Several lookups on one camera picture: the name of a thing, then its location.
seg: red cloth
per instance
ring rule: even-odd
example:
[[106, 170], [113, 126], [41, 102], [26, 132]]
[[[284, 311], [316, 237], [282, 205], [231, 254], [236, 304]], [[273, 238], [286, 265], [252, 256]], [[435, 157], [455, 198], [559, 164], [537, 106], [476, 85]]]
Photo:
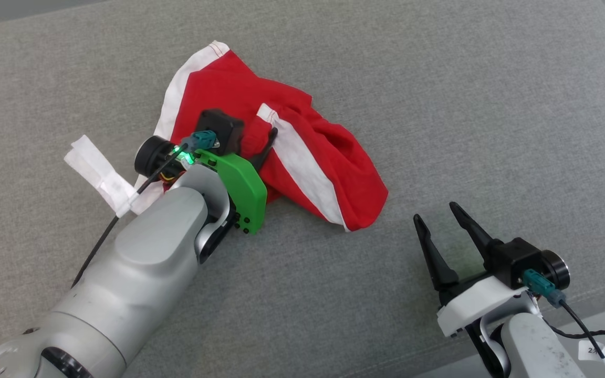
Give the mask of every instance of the red cloth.
[[194, 132], [202, 110], [219, 108], [245, 122], [241, 156], [249, 159], [262, 151], [269, 130], [277, 127], [279, 134], [259, 172], [267, 200], [286, 196], [346, 230], [371, 225], [388, 191], [353, 135], [312, 109], [307, 93], [256, 76], [226, 45], [208, 48], [216, 57], [207, 48], [196, 54], [213, 60], [188, 75], [171, 141], [179, 144]]

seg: white tape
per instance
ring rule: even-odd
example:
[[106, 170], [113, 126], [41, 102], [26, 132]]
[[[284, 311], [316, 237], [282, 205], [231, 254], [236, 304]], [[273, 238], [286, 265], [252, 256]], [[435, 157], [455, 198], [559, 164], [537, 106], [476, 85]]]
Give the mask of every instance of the white tape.
[[181, 165], [183, 166], [183, 169], [189, 170], [192, 163], [189, 163], [186, 159], [181, 159]]
[[65, 155], [70, 167], [86, 179], [120, 218], [132, 208], [138, 198], [137, 191], [119, 175], [87, 136], [71, 144], [73, 149]]
[[[597, 342], [597, 344], [605, 357], [605, 346], [600, 342]], [[605, 358], [601, 359], [590, 340], [580, 340], [578, 342], [578, 359], [581, 361], [599, 361], [605, 366]]]
[[[144, 180], [142, 180], [141, 184], [143, 184], [144, 181], [146, 181], [146, 177], [144, 177]], [[137, 182], [135, 183], [137, 187], [140, 187], [141, 184], [139, 183], [139, 180], [137, 180]], [[144, 210], [149, 208], [152, 203], [158, 200], [158, 198], [163, 196], [164, 192], [165, 190], [163, 189], [163, 182], [151, 182], [151, 185], [147, 186], [146, 189], [141, 194], [139, 194], [137, 200], [132, 203], [132, 209], [130, 210], [132, 210], [133, 213], [140, 215], [144, 212]]]

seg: gray robot arm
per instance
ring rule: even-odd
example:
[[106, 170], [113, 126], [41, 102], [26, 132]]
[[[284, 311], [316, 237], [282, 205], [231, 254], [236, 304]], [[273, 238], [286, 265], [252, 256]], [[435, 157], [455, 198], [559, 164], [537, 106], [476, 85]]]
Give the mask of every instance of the gray robot arm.
[[50, 313], [0, 346], [0, 377], [121, 376], [191, 283], [227, 206], [216, 172], [193, 165]]

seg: gray fabric surface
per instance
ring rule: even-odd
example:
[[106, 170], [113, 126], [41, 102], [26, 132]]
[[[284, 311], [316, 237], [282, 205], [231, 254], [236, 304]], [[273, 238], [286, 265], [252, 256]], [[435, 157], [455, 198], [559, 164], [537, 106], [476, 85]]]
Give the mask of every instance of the gray fabric surface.
[[0, 0], [0, 22], [103, 0]]
[[481, 269], [448, 201], [562, 255], [572, 306], [605, 310], [600, 2], [109, 0], [0, 24], [0, 343], [69, 289], [111, 218], [62, 161], [69, 143], [87, 134], [134, 182], [172, 75], [214, 39], [312, 94], [391, 194], [353, 234], [269, 206], [127, 376], [413, 376], [470, 354], [437, 328], [411, 221], [422, 214], [461, 275]]

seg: cable connector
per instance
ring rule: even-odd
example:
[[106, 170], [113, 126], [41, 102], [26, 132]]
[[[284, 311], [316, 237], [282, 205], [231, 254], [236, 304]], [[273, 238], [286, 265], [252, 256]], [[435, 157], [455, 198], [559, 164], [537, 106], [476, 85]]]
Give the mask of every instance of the cable connector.
[[529, 290], [545, 297], [556, 309], [561, 307], [561, 302], [566, 301], [566, 294], [562, 290], [557, 289], [555, 284], [533, 269], [524, 271], [523, 282]]
[[190, 136], [187, 136], [181, 140], [181, 143], [187, 143], [188, 152], [193, 153], [196, 149], [212, 149], [217, 148], [216, 132], [211, 130], [196, 131]]

